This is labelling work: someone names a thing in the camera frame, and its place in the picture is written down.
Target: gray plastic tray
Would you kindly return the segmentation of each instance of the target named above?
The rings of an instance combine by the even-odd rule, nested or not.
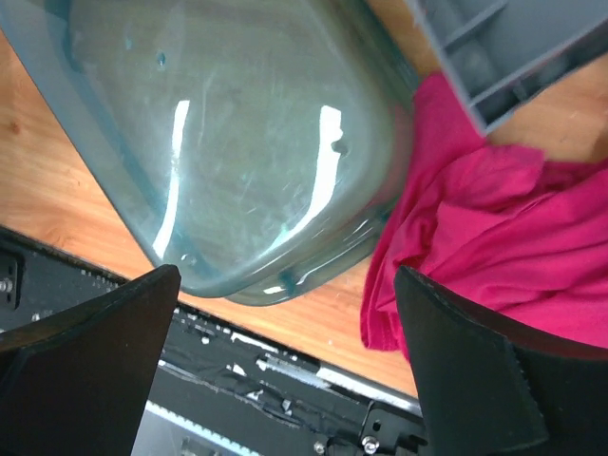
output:
[[[518,105],[608,51],[606,0],[406,2],[485,133]]]

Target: pink cloth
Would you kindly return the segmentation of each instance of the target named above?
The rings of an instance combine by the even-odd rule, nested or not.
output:
[[[408,182],[365,285],[365,346],[408,356],[392,283],[408,265],[529,326],[608,348],[608,161],[489,145],[440,74],[414,104]]]

